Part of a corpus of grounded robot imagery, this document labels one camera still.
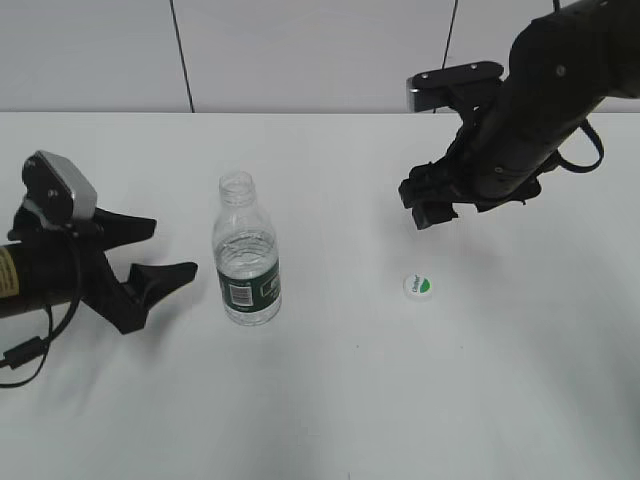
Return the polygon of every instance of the white wall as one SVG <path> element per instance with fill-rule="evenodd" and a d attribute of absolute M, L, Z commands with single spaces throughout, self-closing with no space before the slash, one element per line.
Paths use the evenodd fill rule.
<path fill-rule="evenodd" d="M 164 0 L 4 1 L 0 66 L 2 111 L 188 111 Z"/>
<path fill-rule="evenodd" d="M 196 111 L 404 112 L 405 79 L 441 64 L 453 1 L 175 0 Z M 459 1 L 450 65 L 506 64 L 552 9 Z M 189 110 L 169 0 L 4 3 L 0 111 Z"/>

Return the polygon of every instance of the bottle cap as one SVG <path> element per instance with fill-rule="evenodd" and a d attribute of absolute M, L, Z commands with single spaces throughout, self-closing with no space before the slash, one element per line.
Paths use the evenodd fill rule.
<path fill-rule="evenodd" d="M 426 277 L 419 273 L 413 273 L 404 280 L 404 293 L 411 300 L 426 300 L 431 297 L 433 287 Z"/>

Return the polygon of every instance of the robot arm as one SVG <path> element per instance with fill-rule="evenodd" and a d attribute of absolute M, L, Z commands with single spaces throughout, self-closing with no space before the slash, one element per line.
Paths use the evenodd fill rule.
<path fill-rule="evenodd" d="M 483 212 L 536 197 L 538 176 L 567 163 L 557 149 L 580 127 L 600 149 L 589 113 L 607 96 L 640 96 L 639 20 L 637 0 L 581 0 L 518 36 L 504 82 L 490 62 L 410 79 L 415 111 L 449 106 L 463 119 L 444 158 L 400 186 L 418 228 L 456 218 L 454 203 Z"/>

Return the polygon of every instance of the plastic bottle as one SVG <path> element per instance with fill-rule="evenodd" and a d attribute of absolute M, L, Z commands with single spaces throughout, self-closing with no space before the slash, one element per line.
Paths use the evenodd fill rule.
<path fill-rule="evenodd" d="M 276 234 L 248 173 L 222 177 L 220 200 L 212 244 L 225 310 L 240 325 L 261 325 L 282 301 Z"/>

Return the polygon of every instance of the cable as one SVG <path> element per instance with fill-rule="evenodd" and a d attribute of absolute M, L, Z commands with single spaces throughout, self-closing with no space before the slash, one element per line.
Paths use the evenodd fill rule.
<path fill-rule="evenodd" d="M 453 36 L 453 26 L 456 23 L 456 17 L 458 15 L 458 2 L 459 0 L 455 0 L 453 3 L 453 12 L 451 13 L 451 23 L 449 24 L 449 34 L 447 35 L 447 43 L 444 47 L 444 56 L 442 58 L 442 70 L 447 66 L 447 57 L 449 56 L 449 47 L 451 47 L 451 37 Z M 434 108 L 433 113 L 436 113 L 438 109 Z"/>
<path fill-rule="evenodd" d="M 51 336 L 53 335 L 53 312 L 51 311 L 51 307 L 49 305 L 47 305 L 44 308 L 45 312 L 47 313 L 47 316 L 49 317 L 49 333 L 47 335 L 47 338 L 51 338 Z M 15 382 L 15 383 L 0 383 L 0 389 L 10 389 L 10 388 L 19 388 L 19 387 L 24 387 L 26 384 L 31 383 L 33 380 L 35 380 L 35 378 L 40 375 L 40 372 L 42 371 L 42 367 L 44 367 L 44 362 L 47 361 L 47 357 L 49 356 L 49 347 L 51 346 L 51 340 L 49 340 L 48 342 L 45 342 L 44 344 L 44 351 L 42 353 L 42 359 L 40 360 L 40 364 L 38 365 L 38 368 L 36 369 L 36 371 L 33 373 L 33 375 L 31 375 L 29 378 L 27 378 L 26 380 L 22 380 L 20 382 Z"/>
<path fill-rule="evenodd" d="M 71 303 L 69 304 L 67 313 L 65 313 L 64 317 L 62 317 L 62 320 L 53 331 L 50 342 L 58 338 L 60 334 L 64 332 L 64 330 L 69 326 L 69 323 L 71 323 L 71 319 L 74 317 L 74 315 L 78 311 L 78 307 L 80 306 L 80 301 L 82 300 L 82 295 L 84 293 L 82 290 L 82 284 L 84 283 L 84 275 L 82 274 L 82 263 L 80 261 L 80 251 L 78 250 L 78 247 L 73 241 L 73 239 L 68 234 L 65 235 L 65 238 L 67 239 L 67 245 L 69 246 L 69 250 L 71 250 L 71 256 L 73 257 L 73 263 L 75 265 L 76 289 L 73 293 L 73 298 L 71 299 Z"/>
<path fill-rule="evenodd" d="M 189 107 L 191 113 L 196 113 L 193 107 L 193 97 L 191 96 L 191 85 L 189 84 L 189 74 L 187 73 L 187 62 L 184 60 L 184 51 L 182 50 L 182 38 L 180 37 L 180 28 L 178 28 L 178 18 L 176 17 L 176 7 L 173 5 L 173 0 L 169 0 L 171 5 L 171 16 L 173 17 L 173 29 L 176 32 L 176 40 L 178 41 L 178 51 L 180 52 L 180 61 L 182 62 L 182 75 L 184 76 L 184 83 L 187 86 L 187 97 L 189 97 Z"/>
<path fill-rule="evenodd" d="M 34 374 L 31 375 L 31 377 L 15 383 L 0 383 L 0 389 L 22 387 L 35 379 L 44 367 L 44 363 L 46 362 L 47 356 L 49 355 L 51 343 L 53 343 L 53 341 L 58 338 L 58 336 L 62 332 L 65 331 L 65 329 L 69 326 L 69 323 L 71 323 L 71 320 L 75 316 L 76 312 L 78 311 L 78 307 L 83 296 L 82 283 L 84 281 L 82 274 L 82 264 L 80 260 L 80 251 L 78 250 L 77 245 L 68 233 L 65 234 L 65 239 L 67 240 L 67 244 L 69 246 L 69 249 L 71 250 L 71 256 L 73 257 L 73 263 L 76 271 L 76 289 L 73 293 L 69 308 L 67 308 L 67 312 L 64 314 L 64 317 L 62 317 L 62 320 L 54 329 L 53 312 L 51 311 L 51 306 L 45 306 L 44 310 L 49 317 L 49 331 L 47 333 L 47 336 L 44 339 L 40 337 L 34 337 L 31 340 L 27 340 L 17 347 L 4 352 L 4 359 L 0 360 L 0 368 L 11 367 L 12 369 L 15 369 L 21 365 L 24 365 L 25 363 L 36 359 L 39 356 L 42 356 L 42 359 L 40 360 L 38 368 L 36 369 Z"/>

